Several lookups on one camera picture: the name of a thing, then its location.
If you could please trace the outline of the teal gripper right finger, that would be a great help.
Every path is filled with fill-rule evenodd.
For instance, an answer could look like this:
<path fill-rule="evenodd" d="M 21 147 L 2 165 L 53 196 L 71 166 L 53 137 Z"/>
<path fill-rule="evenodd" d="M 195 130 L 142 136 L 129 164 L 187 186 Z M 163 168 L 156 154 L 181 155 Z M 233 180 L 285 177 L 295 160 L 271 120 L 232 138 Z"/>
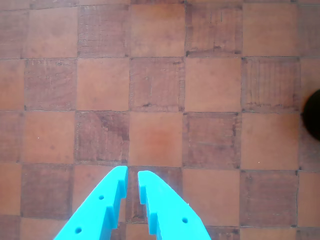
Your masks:
<path fill-rule="evenodd" d="M 209 240 L 201 218 L 164 180 L 144 170 L 137 174 L 139 201 L 146 208 L 148 232 L 157 240 Z"/>

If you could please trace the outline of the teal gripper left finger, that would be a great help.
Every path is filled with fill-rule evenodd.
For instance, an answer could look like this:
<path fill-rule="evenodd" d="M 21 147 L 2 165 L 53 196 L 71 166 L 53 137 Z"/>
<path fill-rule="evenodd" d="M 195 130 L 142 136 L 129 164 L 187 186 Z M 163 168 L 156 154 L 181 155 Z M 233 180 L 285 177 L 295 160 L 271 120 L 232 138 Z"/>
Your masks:
<path fill-rule="evenodd" d="M 109 240 L 127 197 L 128 167 L 113 168 L 78 207 L 56 240 Z"/>

